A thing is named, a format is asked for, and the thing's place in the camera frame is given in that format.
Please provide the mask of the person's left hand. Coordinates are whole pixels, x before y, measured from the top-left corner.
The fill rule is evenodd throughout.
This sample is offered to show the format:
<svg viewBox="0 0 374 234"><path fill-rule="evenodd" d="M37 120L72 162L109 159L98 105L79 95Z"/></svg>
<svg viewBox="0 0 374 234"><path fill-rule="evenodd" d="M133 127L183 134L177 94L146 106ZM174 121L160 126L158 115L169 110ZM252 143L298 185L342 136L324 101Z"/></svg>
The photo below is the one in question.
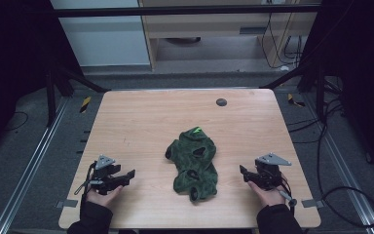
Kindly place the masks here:
<svg viewBox="0 0 374 234"><path fill-rule="evenodd" d="M122 190L123 186L120 185L106 195L101 195L95 189L91 188L87 193L86 201L105 208L110 208L112 206L112 203L118 198Z"/></svg>

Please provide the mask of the grey tape piece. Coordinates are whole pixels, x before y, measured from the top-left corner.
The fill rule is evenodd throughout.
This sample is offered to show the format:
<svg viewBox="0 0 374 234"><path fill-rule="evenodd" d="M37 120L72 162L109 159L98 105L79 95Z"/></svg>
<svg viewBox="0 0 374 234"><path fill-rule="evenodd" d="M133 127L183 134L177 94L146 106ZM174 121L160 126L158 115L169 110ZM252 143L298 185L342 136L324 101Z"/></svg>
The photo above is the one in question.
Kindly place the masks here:
<svg viewBox="0 0 374 234"><path fill-rule="evenodd" d="M316 201L314 199L303 200L302 201L302 205L303 205L304 208L317 208L317 209L320 209L320 208L324 207L324 204L323 204L322 201Z"/></svg>
<svg viewBox="0 0 374 234"><path fill-rule="evenodd" d="M56 208L62 209L62 208L76 208L78 204L77 200L62 200L56 202Z"/></svg>

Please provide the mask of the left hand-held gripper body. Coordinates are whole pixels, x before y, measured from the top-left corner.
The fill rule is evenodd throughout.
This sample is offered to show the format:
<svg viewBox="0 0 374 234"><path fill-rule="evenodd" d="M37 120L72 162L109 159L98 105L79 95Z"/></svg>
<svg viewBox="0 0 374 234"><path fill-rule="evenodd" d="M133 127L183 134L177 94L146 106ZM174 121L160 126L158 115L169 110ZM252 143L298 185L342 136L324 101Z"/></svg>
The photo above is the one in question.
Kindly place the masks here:
<svg viewBox="0 0 374 234"><path fill-rule="evenodd" d="M109 191L115 189L112 185L114 174L109 173L110 165L116 165L115 160L105 155L100 155L94 163L90 185L101 195L106 195Z"/></svg>

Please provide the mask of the person's right hand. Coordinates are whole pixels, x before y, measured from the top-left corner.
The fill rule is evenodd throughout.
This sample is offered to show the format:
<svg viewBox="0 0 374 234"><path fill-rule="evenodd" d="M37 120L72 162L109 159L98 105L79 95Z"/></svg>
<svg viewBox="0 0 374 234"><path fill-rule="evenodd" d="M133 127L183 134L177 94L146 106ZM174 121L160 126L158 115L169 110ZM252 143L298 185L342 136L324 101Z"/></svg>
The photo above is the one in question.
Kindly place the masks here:
<svg viewBox="0 0 374 234"><path fill-rule="evenodd" d="M284 191L282 186L278 186L272 190L263 190L252 181L249 181L247 184L258 196L262 208L285 203L285 198L281 195L281 192Z"/></svg>

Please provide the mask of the metal floor rail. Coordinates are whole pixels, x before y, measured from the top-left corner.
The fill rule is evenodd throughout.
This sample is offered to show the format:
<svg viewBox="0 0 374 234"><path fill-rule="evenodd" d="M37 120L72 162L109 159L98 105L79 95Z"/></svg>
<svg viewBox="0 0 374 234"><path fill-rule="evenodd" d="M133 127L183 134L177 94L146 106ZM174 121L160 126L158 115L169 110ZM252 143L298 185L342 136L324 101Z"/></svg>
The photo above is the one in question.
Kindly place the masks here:
<svg viewBox="0 0 374 234"><path fill-rule="evenodd" d="M335 104L333 99L320 113L317 113L315 99L311 95L303 95L303 98L306 102L307 108L316 119L315 125L318 127L319 131L317 146L317 180L320 201L341 220L352 226L364 229L367 234L374 234L374 200L361 189L353 172L348 167L346 161L342 158L341 151L339 150L331 132L328 130L328 114L333 110L338 110L340 104ZM328 157L332 161L332 165L342 182L340 186L334 186L329 189L324 189L322 187L322 176L320 173L320 157L322 155L322 149L325 149ZM347 194L358 216L358 221L349 219L343 215L341 211L338 211L335 205L330 203L329 197L338 192L345 192Z"/></svg>
<svg viewBox="0 0 374 234"><path fill-rule="evenodd" d="M19 182L12 193L9 201L7 202L5 209L0 214L0 234L7 234L19 207L30 187L30 184L35 177L42 160L44 159L49 145L56 133L59 123L65 113L65 109L68 105L69 97L62 97L58 108L56 109L56 117L52 124L50 124L40 138L34 152L24 169Z"/></svg>

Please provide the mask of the white cabinet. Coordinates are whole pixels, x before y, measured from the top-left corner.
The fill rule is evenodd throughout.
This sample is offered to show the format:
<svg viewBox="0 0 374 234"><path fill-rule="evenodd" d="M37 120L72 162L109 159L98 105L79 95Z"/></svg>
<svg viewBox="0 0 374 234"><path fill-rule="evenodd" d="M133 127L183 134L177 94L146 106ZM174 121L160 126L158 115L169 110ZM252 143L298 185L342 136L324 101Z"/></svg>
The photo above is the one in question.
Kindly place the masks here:
<svg viewBox="0 0 374 234"><path fill-rule="evenodd" d="M138 7L137 0L50 0L56 10ZM149 65L141 17L62 18L60 23L84 67Z"/></svg>

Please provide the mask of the black horizontal frame bar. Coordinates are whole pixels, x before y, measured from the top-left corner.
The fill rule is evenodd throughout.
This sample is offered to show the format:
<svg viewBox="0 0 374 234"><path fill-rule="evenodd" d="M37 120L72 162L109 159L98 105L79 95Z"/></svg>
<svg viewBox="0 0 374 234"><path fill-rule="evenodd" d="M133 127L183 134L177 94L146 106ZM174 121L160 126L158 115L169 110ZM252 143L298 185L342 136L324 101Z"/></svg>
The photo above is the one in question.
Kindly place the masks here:
<svg viewBox="0 0 374 234"><path fill-rule="evenodd" d="M59 18L84 18L218 14L310 13L318 12L320 10L321 4L284 4L62 9L53 10L52 14Z"/></svg>

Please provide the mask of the black metal stand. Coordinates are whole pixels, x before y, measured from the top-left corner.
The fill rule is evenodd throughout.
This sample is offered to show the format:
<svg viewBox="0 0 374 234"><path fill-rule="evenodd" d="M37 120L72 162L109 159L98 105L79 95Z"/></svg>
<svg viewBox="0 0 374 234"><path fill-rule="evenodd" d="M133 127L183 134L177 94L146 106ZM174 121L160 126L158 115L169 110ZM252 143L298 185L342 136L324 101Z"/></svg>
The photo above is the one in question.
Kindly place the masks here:
<svg viewBox="0 0 374 234"><path fill-rule="evenodd" d="M325 65L319 58L312 58L303 61L299 66L280 77L279 79L261 86L261 89L273 90L279 85L289 81L294 77L301 77L297 85L297 90L302 93L308 92L312 87L316 88L316 114L319 120L324 123L326 121L324 107L325 93Z"/></svg>
<svg viewBox="0 0 374 234"><path fill-rule="evenodd" d="M56 92L58 89L63 97L71 97L74 94L74 89L69 80L72 79L78 83L90 88L97 93L106 93L108 89L102 88L97 84L91 82L83 75L79 75L62 65L51 65L46 72L46 91L47 91L47 105L48 105L48 122L50 127L56 119Z"/></svg>

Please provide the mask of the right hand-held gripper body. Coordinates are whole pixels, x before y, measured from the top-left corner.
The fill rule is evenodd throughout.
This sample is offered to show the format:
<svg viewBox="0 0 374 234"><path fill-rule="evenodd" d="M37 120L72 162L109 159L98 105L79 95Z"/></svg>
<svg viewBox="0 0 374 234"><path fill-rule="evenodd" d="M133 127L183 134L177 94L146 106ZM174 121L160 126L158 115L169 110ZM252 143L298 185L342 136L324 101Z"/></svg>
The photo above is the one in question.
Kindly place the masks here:
<svg viewBox="0 0 374 234"><path fill-rule="evenodd" d="M268 153L255 159L258 173L256 184L264 189L271 190L282 184L280 166L291 166L291 163L275 153Z"/></svg>

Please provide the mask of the yellow black striped tape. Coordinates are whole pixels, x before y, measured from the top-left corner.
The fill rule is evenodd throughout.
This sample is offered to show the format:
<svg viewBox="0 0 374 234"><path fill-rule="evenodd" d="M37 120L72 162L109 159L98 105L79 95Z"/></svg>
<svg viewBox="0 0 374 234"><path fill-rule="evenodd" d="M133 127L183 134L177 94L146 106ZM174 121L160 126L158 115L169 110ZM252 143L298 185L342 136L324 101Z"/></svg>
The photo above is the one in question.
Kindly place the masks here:
<svg viewBox="0 0 374 234"><path fill-rule="evenodd" d="M79 110L79 113L85 113L88 106L89 106L89 103L91 101L91 97L85 97L84 100L83 100L83 103L80 107L80 110Z"/></svg>
<svg viewBox="0 0 374 234"><path fill-rule="evenodd" d="M304 106L306 106L306 105L305 105L305 102L303 102L303 101L296 101L296 100L294 99L294 97L293 97L292 94L287 94L287 101L288 101L288 103L293 104L293 105L296 105L296 106L299 106L299 107L304 107Z"/></svg>

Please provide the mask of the dark green fleece garment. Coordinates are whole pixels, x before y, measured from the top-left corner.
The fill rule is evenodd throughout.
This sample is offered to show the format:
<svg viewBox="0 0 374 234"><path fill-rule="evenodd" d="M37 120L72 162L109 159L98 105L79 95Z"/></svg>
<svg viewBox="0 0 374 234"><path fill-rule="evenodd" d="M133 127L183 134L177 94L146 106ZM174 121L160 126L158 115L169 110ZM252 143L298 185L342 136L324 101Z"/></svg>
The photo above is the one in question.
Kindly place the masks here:
<svg viewBox="0 0 374 234"><path fill-rule="evenodd" d="M213 140L200 127L181 133L165 153L177 169L173 190L187 193L192 203L216 195L218 172L212 163L215 154Z"/></svg>

